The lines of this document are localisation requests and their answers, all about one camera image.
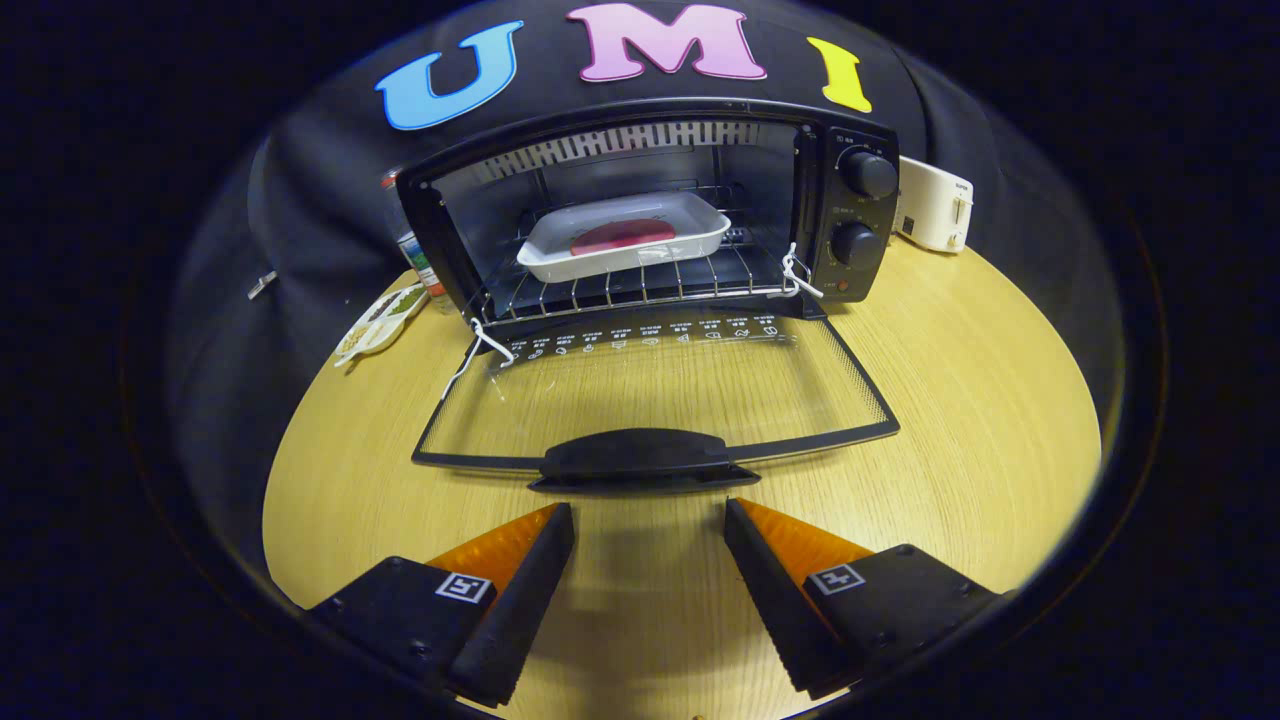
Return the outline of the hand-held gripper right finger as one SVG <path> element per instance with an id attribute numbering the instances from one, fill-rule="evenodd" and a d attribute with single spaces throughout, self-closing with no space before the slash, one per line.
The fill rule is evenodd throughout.
<path id="1" fill-rule="evenodd" d="M 915 544 L 872 551 L 745 498 L 723 538 L 794 688 L 861 693 L 918 670 L 1006 597 Z"/>

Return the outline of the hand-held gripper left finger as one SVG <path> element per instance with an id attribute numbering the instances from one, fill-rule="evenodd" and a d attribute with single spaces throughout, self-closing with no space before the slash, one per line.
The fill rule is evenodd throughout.
<path id="1" fill-rule="evenodd" d="M 388 556 L 310 618 L 417 691 L 484 707 L 515 693 L 576 541 L 549 503 L 429 562 Z"/>

